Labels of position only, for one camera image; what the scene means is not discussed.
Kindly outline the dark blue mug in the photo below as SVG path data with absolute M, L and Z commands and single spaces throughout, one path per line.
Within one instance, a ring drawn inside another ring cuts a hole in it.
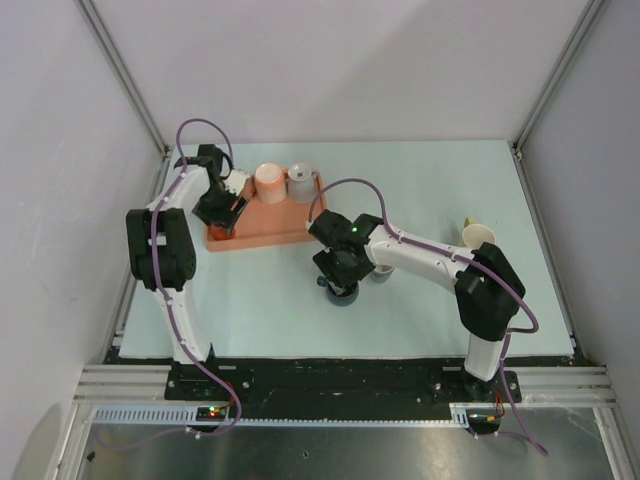
M 353 283 L 346 287 L 334 287 L 334 285 L 324 276 L 318 276 L 316 283 L 324 289 L 326 298 L 339 307 L 346 307 L 353 304 L 359 296 L 359 284 Z

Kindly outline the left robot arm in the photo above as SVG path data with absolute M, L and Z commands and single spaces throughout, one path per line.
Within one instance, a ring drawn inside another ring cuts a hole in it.
M 214 144 L 174 164 L 167 190 L 125 217 L 130 270 L 159 303 L 167 324 L 173 359 L 182 364 L 206 361 L 212 346 L 199 332 L 192 280 L 197 253 L 188 216 L 232 236 L 248 203 L 251 176 L 234 168 L 231 155 Z

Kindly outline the yellow faceted mug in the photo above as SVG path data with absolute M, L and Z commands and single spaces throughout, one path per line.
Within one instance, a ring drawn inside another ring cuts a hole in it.
M 494 231 L 479 223 L 474 217 L 467 217 L 461 231 L 462 244 L 470 249 L 479 249 L 483 244 L 497 244 Z

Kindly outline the orange mug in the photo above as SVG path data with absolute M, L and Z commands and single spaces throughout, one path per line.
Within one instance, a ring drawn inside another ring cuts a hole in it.
M 207 229 L 207 238 L 209 241 L 225 241 L 230 238 L 227 230 L 219 226 L 209 226 Z

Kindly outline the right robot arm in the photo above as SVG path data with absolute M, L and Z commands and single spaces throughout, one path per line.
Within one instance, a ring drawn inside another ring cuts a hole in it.
M 462 388 L 476 401 L 498 388 L 497 370 L 512 318 L 522 309 L 526 289 L 501 249 L 484 242 L 477 249 L 429 243 L 392 232 L 383 219 L 362 214 L 355 221 L 330 210 L 306 223 L 323 246 L 312 257 L 318 284 L 335 304 L 351 304 L 359 283 L 373 274 L 405 271 L 452 293 L 469 332 Z

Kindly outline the grey blue mug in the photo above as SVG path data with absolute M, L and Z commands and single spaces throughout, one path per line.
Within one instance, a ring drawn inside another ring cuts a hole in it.
M 393 274 L 395 268 L 391 266 L 378 265 L 371 273 L 370 277 L 373 282 L 384 283 Z

